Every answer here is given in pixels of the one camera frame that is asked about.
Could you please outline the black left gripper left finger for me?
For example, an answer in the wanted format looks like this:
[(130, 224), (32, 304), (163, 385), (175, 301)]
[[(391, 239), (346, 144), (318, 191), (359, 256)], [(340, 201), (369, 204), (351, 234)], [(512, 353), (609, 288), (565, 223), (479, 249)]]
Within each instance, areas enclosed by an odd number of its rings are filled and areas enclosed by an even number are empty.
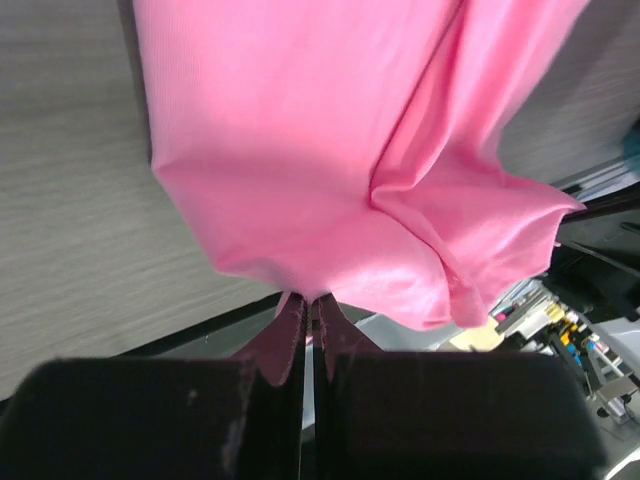
[(35, 368), (1, 421), (5, 479), (295, 479), (305, 302), (226, 359), (73, 358)]

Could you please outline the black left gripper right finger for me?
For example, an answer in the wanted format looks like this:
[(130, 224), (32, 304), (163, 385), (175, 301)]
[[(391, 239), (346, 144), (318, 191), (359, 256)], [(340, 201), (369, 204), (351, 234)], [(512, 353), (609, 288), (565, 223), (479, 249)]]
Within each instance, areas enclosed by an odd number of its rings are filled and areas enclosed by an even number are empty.
[(560, 361), (385, 351), (312, 305), (321, 479), (597, 479), (607, 455)]

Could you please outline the light pink t shirt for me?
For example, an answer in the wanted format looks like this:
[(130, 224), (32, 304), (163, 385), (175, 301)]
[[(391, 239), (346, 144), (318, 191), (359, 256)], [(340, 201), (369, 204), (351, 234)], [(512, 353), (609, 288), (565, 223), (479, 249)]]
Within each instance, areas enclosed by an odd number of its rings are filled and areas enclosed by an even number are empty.
[(582, 1), (137, 1), (152, 169), (213, 267), (425, 330), (550, 264), (501, 132)]

